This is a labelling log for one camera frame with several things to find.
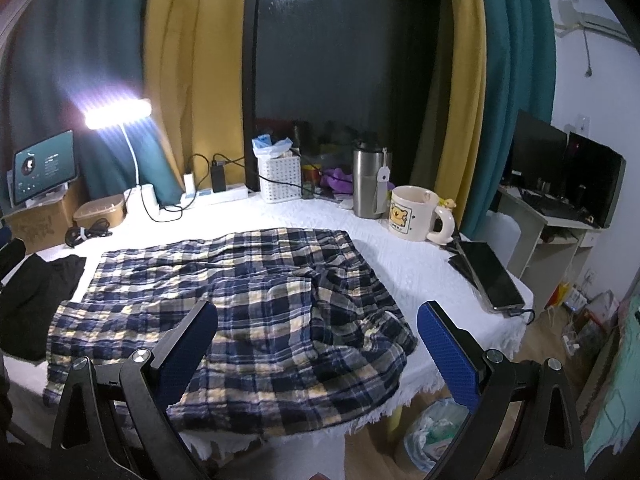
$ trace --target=yellow curtain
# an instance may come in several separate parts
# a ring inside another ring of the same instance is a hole
[[[242,156],[244,0],[148,0],[145,80],[154,118],[178,174],[193,153]],[[208,168],[193,161],[196,181]],[[244,182],[229,165],[228,183]]]
[[[486,81],[486,24],[483,0],[451,0],[453,58],[447,133],[440,157],[435,192],[452,198],[462,220],[471,187],[482,129]]]

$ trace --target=teal curtain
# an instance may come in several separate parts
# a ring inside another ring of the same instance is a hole
[[[119,98],[142,96],[146,0],[32,0],[20,17],[0,66],[0,194],[8,199],[12,154],[64,130],[91,199],[135,185],[134,165],[119,128],[92,132],[83,112]],[[158,202],[180,200],[181,188],[151,119],[127,126],[142,184]]]
[[[478,159],[461,231],[478,231],[500,184],[519,110],[550,122],[556,42],[549,0],[484,0],[487,82]]]

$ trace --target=mug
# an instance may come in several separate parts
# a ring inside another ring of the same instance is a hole
[[[448,244],[456,222],[451,211],[439,203],[440,197],[423,187],[396,187],[391,193],[389,230],[403,240]],[[436,215],[442,220],[440,232],[433,231]]]

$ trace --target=cable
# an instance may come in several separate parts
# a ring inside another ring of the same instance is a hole
[[[65,243],[73,249],[89,238],[104,238],[111,236],[113,233],[109,231],[109,227],[110,224],[106,218],[96,220],[88,229],[77,226],[71,227],[66,231]]]
[[[129,197],[131,196],[131,193],[133,192],[133,188],[129,188],[129,192],[127,193],[127,196],[124,198],[124,205],[127,205],[127,202],[129,202]]]
[[[216,157],[217,156],[221,156],[222,158],[226,159],[227,163],[235,163],[235,162],[240,162],[241,160],[244,159],[244,156],[239,156],[238,158],[236,158],[235,160],[229,160],[229,158],[226,155],[223,155],[222,153],[214,153],[213,155],[213,162],[217,163],[216,161]]]
[[[529,319],[526,322],[526,325],[529,326],[531,323],[533,323],[536,320],[535,310],[533,310],[532,308],[510,308],[509,310],[507,310],[507,313],[511,317],[522,316],[522,314],[526,314],[527,312],[531,313],[531,319]]]
[[[136,168],[136,187],[140,186],[140,170],[138,169],[138,158],[136,157],[136,152],[133,151],[133,146],[131,145],[131,141],[129,140],[129,136],[127,135],[127,131],[124,129],[123,124],[118,125],[122,134],[124,135],[124,140],[127,141],[127,146],[129,147],[129,151],[131,152],[131,158],[133,159],[133,165]]]
[[[191,161],[195,158],[195,157],[201,157],[203,158],[206,162],[207,162],[207,173],[205,174],[205,176],[199,181],[199,183],[196,184],[196,192],[193,195],[193,198],[191,199],[191,202],[189,202],[186,206],[182,207],[179,205],[174,205],[173,207],[175,207],[176,209],[168,209],[169,206],[165,206],[162,209],[165,211],[168,211],[169,213],[180,213],[180,216],[178,216],[178,218],[172,218],[170,220],[156,220],[155,218],[153,218],[151,216],[151,214],[149,213],[148,209],[146,208],[146,204],[145,204],[145,199],[142,195],[142,193],[140,193],[140,199],[142,200],[142,207],[145,208],[146,211],[146,215],[152,219],[152,221],[154,221],[157,224],[168,224],[169,222],[175,222],[178,221],[180,219],[182,219],[182,216],[184,215],[185,210],[187,210],[188,208],[191,207],[191,205],[193,205],[193,203],[196,200],[196,197],[198,196],[198,188],[201,186],[201,184],[207,179],[207,177],[209,176],[209,171],[208,169],[210,168],[210,163],[209,163],[209,159],[204,156],[201,153],[194,153],[193,155],[191,155],[188,159],[187,159],[187,164],[190,164]]]
[[[252,168],[248,168],[243,164],[239,164],[236,160],[231,160],[230,158],[228,158],[228,156],[223,155],[222,153],[216,153],[216,155],[214,156],[221,156],[222,158],[224,158],[226,160],[227,164],[235,164],[236,166],[239,166],[240,168],[244,168],[245,170],[249,170],[251,171],[254,175],[257,175],[259,178],[266,180],[267,182],[271,182],[272,184],[282,184],[283,186],[292,186],[292,187],[297,187],[298,189],[301,189],[302,191],[305,192],[309,192],[308,189],[305,189],[302,186],[299,186],[298,184],[292,184],[291,182],[279,182],[277,180],[271,180],[270,178],[266,178],[265,176],[262,176],[258,171],[255,171]],[[316,193],[315,191],[312,192],[314,195],[316,196],[324,196],[322,195],[322,193]]]
[[[587,49],[587,72],[584,73],[585,77],[591,77],[593,70],[591,70],[591,54],[589,53],[589,43],[587,42],[587,30],[583,27],[582,34],[584,36],[584,47]]]
[[[343,178],[338,178],[336,176],[332,176],[330,174],[325,173],[320,168],[318,168],[315,164],[313,164],[308,157],[306,157],[305,155],[302,155],[301,153],[300,153],[300,158],[304,158],[306,160],[306,163],[309,166],[311,166],[314,170],[316,170],[318,173],[320,173],[320,176],[325,176],[327,178],[332,178],[334,180],[337,180],[338,182],[346,182],[347,184],[353,185],[353,180],[345,180]]]

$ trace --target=sticker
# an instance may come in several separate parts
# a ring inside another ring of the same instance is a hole
[[[403,235],[409,232],[409,223],[411,221],[411,208],[391,203],[389,210],[389,225]]]

